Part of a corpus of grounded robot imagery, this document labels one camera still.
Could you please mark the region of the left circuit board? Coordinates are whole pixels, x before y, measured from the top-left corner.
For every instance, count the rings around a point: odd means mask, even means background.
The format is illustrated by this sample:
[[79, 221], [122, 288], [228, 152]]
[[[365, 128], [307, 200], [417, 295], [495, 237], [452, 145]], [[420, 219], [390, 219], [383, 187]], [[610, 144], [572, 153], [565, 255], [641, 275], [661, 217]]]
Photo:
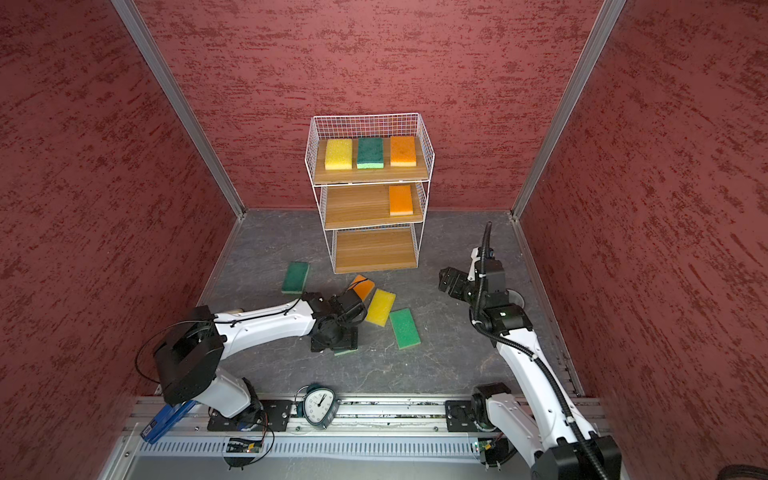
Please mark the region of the left circuit board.
[[256, 455], [262, 450], [264, 441], [247, 438], [229, 438], [226, 452], [229, 454]]

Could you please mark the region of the blue stapler tool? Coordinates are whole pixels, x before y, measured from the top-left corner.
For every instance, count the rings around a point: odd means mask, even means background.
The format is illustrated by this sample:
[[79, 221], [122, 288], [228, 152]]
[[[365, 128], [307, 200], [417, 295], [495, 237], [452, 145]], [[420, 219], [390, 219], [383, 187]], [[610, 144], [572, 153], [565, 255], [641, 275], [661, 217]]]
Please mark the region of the blue stapler tool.
[[155, 444], [196, 404], [195, 400], [189, 400], [176, 406], [165, 405], [141, 431], [141, 438], [150, 445]]

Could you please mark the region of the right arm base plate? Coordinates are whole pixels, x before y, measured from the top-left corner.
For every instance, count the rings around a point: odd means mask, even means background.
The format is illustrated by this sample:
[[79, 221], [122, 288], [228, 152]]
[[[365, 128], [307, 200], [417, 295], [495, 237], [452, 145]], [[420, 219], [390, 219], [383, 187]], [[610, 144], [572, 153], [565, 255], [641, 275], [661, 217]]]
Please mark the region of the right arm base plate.
[[475, 413], [472, 400], [448, 400], [444, 404], [447, 430], [451, 433], [499, 433], [500, 429], [483, 423]]

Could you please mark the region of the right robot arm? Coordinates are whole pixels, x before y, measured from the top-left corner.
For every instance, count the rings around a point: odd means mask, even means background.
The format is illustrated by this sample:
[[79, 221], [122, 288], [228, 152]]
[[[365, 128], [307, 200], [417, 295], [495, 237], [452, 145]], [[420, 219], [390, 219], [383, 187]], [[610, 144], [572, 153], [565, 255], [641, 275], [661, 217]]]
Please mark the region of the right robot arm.
[[619, 479], [620, 448], [595, 430], [566, 393], [521, 297], [506, 287], [501, 262], [476, 260], [470, 273], [446, 267], [438, 288], [469, 304], [471, 326], [492, 342], [531, 410], [524, 413], [506, 387], [482, 385], [474, 394], [478, 423], [504, 434], [533, 479]]

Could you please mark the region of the light green sponge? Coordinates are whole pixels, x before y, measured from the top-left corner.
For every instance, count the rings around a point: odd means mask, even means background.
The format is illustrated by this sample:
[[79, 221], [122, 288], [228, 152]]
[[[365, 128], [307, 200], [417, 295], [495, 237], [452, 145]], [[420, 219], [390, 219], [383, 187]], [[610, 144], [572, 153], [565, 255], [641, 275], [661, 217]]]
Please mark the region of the light green sponge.
[[390, 323], [395, 335], [397, 346], [404, 350], [421, 343], [412, 312], [409, 308], [390, 313]]

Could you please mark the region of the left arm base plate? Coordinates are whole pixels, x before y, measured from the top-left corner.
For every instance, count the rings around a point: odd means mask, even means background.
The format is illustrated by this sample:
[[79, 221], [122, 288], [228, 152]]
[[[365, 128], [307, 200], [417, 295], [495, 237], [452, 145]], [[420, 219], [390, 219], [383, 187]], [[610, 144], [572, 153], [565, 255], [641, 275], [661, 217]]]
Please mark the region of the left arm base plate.
[[255, 434], [272, 430], [284, 432], [293, 410], [291, 400], [264, 400], [246, 407], [232, 418], [217, 410], [209, 415], [207, 430], [211, 432], [242, 432]]

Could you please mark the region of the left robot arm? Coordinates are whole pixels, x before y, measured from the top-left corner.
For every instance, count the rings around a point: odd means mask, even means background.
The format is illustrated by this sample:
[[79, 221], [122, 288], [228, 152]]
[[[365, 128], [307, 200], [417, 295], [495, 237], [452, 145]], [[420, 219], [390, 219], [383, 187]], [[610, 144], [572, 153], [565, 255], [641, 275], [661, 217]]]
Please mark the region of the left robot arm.
[[366, 305], [352, 289], [326, 297], [305, 292], [260, 310], [214, 313], [197, 307], [160, 334], [152, 349], [158, 383], [171, 407], [194, 401], [232, 419], [258, 408], [250, 382], [224, 363], [245, 351], [292, 338], [307, 338], [315, 352], [353, 350]]

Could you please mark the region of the green analog clock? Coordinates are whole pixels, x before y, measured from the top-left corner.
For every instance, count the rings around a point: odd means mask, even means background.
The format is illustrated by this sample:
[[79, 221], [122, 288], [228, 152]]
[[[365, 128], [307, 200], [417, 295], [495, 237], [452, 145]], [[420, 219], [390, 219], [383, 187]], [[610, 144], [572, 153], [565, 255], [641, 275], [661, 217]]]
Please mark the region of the green analog clock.
[[297, 403], [297, 415], [311, 426], [327, 429], [333, 422], [340, 406], [336, 392], [330, 387], [311, 384], [301, 401]]

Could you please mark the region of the dark green sponge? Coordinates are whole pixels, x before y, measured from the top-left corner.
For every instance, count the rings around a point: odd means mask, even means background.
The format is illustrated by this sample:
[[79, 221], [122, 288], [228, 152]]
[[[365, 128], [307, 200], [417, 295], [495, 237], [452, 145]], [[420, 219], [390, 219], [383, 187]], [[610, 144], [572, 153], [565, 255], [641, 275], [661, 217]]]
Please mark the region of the dark green sponge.
[[334, 357], [340, 357], [340, 356], [343, 356], [343, 355], [357, 353], [357, 351], [358, 351], [358, 349], [337, 351], [337, 352], [334, 352]]
[[384, 167], [383, 139], [360, 138], [356, 165], [358, 169], [382, 169]]
[[281, 292], [286, 295], [300, 295], [304, 292], [310, 271], [306, 262], [291, 262], [286, 270]]

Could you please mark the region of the right circuit board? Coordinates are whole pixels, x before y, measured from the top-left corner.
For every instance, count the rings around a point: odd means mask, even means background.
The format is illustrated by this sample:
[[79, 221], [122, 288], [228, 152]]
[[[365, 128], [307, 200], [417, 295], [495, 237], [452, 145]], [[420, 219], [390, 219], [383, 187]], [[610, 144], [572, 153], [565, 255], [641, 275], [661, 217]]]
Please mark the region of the right circuit board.
[[499, 468], [510, 455], [510, 446], [506, 438], [479, 439], [475, 447], [480, 463], [489, 468]]

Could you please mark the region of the orange sponge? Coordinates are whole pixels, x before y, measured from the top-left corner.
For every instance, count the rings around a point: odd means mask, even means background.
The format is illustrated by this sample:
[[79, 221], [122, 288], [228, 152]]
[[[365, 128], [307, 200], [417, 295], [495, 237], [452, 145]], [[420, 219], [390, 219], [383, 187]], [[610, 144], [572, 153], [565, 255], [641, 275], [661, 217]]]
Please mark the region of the orange sponge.
[[390, 164], [392, 167], [414, 167], [417, 164], [416, 138], [393, 136], [390, 138]]
[[389, 187], [389, 214], [392, 217], [411, 216], [414, 207], [409, 184], [392, 185]]
[[375, 288], [375, 283], [363, 275], [357, 275], [349, 285], [349, 289], [353, 290], [363, 302], [367, 301]]

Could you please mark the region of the circuit board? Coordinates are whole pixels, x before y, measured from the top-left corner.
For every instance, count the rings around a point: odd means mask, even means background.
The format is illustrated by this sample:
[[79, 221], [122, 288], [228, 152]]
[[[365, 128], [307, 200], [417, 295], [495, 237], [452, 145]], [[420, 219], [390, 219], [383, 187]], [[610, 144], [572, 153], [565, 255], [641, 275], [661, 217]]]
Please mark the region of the circuit board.
[[475, 447], [480, 463], [489, 468], [499, 468], [510, 455], [510, 446], [506, 438], [479, 439]]
[[229, 454], [256, 455], [262, 450], [264, 441], [247, 438], [229, 438], [226, 452]]

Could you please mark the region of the yellow sponge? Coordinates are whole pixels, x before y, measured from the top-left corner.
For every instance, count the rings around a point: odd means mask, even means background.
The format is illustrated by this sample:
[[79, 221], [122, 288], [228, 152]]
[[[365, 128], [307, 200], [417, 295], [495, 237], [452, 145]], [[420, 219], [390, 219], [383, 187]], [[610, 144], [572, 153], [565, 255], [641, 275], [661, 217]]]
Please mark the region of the yellow sponge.
[[365, 321], [373, 325], [384, 327], [394, 305], [396, 295], [381, 289], [377, 289], [367, 309]]
[[327, 171], [352, 169], [354, 142], [352, 139], [329, 139], [326, 143], [324, 167]]

